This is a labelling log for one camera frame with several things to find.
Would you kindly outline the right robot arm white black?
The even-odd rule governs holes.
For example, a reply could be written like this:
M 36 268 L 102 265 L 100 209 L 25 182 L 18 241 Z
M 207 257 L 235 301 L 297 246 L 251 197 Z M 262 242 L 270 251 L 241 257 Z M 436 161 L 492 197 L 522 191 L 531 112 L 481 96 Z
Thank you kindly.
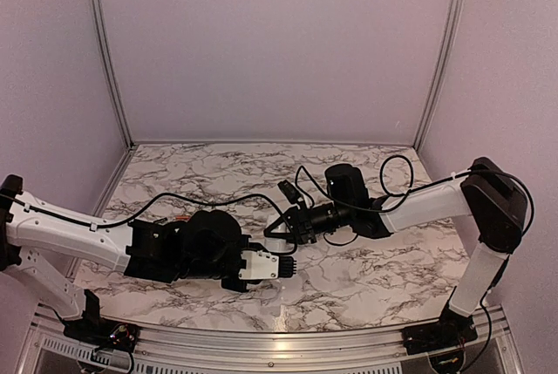
M 266 247 L 284 252 L 289 245 L 313 243 L 318 235 L 343 227 L 358 237 L 383 239 L 434 221 L 474 219 L 479 243 L 432 326 L 432 339 L 441 346 L 453 344 L 465 333 L 466 322 L 498 283 L 534 220 L 534 200 L 525 184 L 486 157 L 442 180 L 377 198 L 370 197 L 361 171 L 350 164 L 329 167 L 324 176 L 327 187 L 322 193 L 328 203 L 320 206 L 297 184 L 279 183 L 291 206 L 265 228 Z

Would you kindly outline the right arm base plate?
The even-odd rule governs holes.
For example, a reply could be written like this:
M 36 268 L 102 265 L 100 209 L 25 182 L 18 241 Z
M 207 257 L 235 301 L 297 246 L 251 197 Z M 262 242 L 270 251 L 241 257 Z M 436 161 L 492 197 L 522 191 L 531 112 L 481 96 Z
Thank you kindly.
M 467 323 L 424 323 L 402 329 L 403 344 L 408 355 L 460 347 L 478 338 L 476 329 Z

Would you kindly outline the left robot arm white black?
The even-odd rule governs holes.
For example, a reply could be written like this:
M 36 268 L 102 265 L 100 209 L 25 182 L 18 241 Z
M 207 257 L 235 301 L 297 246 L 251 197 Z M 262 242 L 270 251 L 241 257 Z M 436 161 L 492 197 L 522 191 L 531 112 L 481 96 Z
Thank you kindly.
M 45 250 L 132 278 L 166 284 L 216 279 L 236 292 L 280 274 L 279 257 L 252 242 L 224 211 L 198 211 L 167 223 L 103 221 L 41 201 L 10 174 L 1 184 L 1 270 L 33 288 L 91 343 L 103 343 L 111 332 L 99 315 L 99 299 L 62 275 Z

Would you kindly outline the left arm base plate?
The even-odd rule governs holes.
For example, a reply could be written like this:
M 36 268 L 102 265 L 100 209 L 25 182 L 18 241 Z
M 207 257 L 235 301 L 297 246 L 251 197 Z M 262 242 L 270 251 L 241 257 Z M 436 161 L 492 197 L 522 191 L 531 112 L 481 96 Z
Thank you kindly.
M 95 345 L 100 349 L 133 352 L 138 341 L 140 327 L 133 323 L 123 323 L 102 319 L 98 325 L 85 320 L 65 322 L 64 335 L 82 343 Z

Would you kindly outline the white remote control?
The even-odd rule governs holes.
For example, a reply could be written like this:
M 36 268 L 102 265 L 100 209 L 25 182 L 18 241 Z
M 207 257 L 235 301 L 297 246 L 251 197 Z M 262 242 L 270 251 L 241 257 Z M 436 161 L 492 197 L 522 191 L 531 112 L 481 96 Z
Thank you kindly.
M 268 239 L 264 236 L 265 248 L 273 253 L 289 253 L 296 249 L 295 243 L 287 243 L 280 239 Z

